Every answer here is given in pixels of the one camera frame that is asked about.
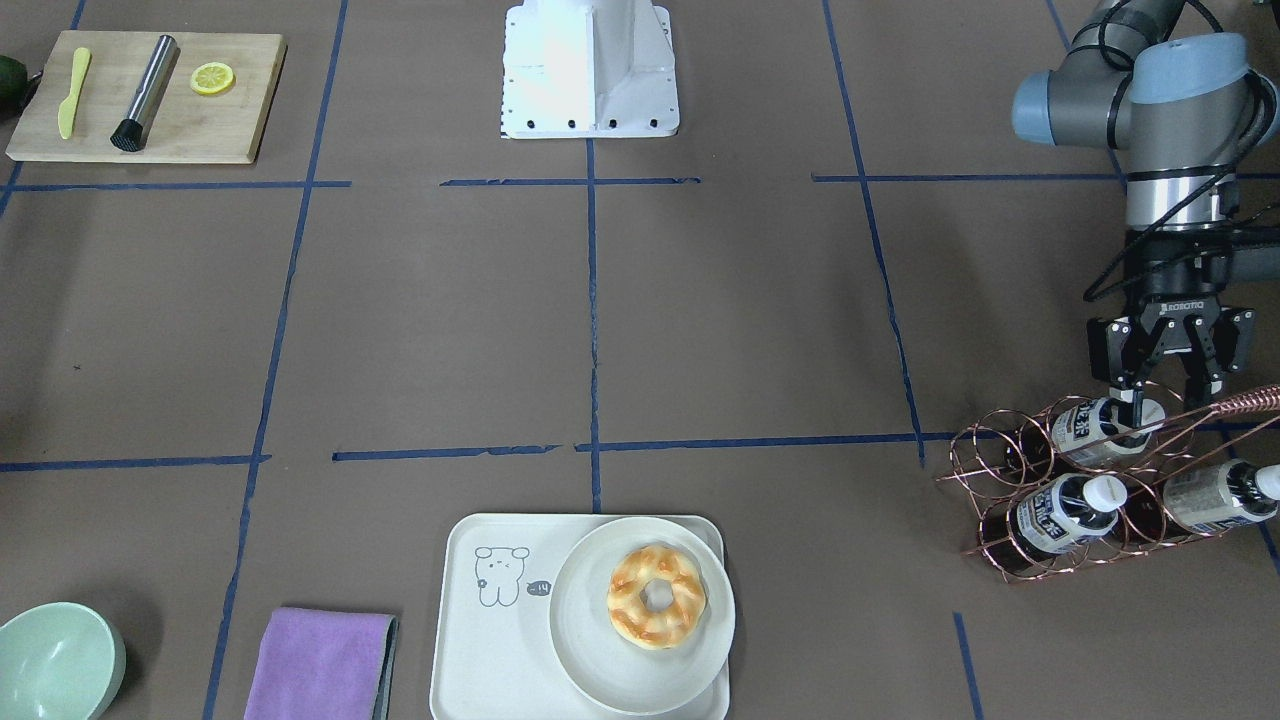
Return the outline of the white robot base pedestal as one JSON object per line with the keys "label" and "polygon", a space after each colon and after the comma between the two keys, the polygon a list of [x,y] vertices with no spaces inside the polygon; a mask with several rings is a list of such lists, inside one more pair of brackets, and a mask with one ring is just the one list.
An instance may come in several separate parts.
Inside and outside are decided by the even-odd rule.
{"label": "white robot base pedestal", "polygon": [[678,132],[669,12],[652,1],[522,1],[504,18],[500,136]]}

